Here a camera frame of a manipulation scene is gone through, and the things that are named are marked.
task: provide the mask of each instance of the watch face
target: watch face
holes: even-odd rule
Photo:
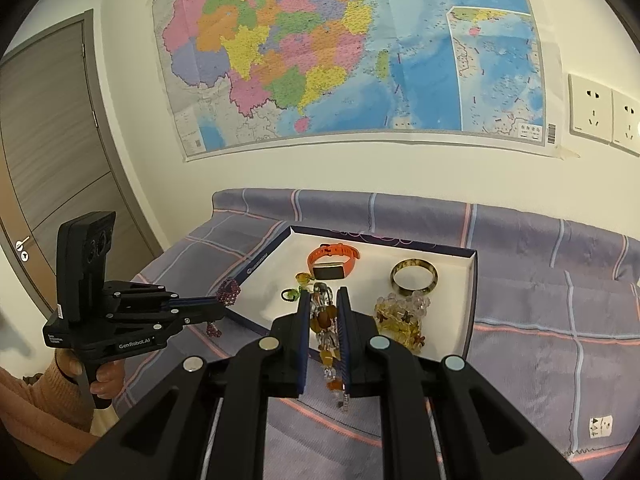
[[[343,280],[344,267],[342,264],[317,264],[314,266],[314,278],[318,282]]]

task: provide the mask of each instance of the hand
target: hand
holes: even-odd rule
[[[69,377],[82,374],[82,365],[71,350],[57,350],[56,360],[62,372]],[[103,364],[95,373],[91,393],[101,399],[113,399],[124,387],[124,361]]]

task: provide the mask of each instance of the metal screw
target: metal screw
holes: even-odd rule
[[[262,348],[263,350],[275,350],[279,344],[280,342],[276,338],[270,336],[263,337],[258,343],[260,348]]]
[[[197,356],[192,356],[192,357],[187,357],[184,360],[184,362],[182,363],[182,368],[184,368],[188,372],[196,372],[200,370],[203,365],[204,365],[204,361],[201,358]]]
[[[454,372],[459,372],[462,368],[465,367],[465,361],[462,357],[458,357],[457,355],[450,355],[446,359],[444,359],[444,365]]]
[[[376,350],[384,350],[389,348],[390,342],[383,335],[376,335],[369,339],[369,344]]]

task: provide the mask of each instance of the wall socket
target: wall socket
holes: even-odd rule
[[[613,138],[612,91],[600,83],[569,75],[571,130],[593,139]]]
[[[640,103],[613,91],[613,144],[640,155]]]

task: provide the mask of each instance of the white wall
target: white wall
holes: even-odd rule
[[[640,99],[640,54],[603,0],[546,0],[546,6],[555,13],[565,70]],[[640,237],[633,178],[639,160],[574,136],[566,136],[566,146],[579,157],[567,160],[486,148],[359,142],[185,164],[159,84],[152,27],[150,0],[102,0],[104,55],[118,122],[142,189],[171,242],[206,221],[212,193],[229,187],[415,194],[508,206]],[[323,171],[322,164],[310,162],[328,159],[342,169]]]

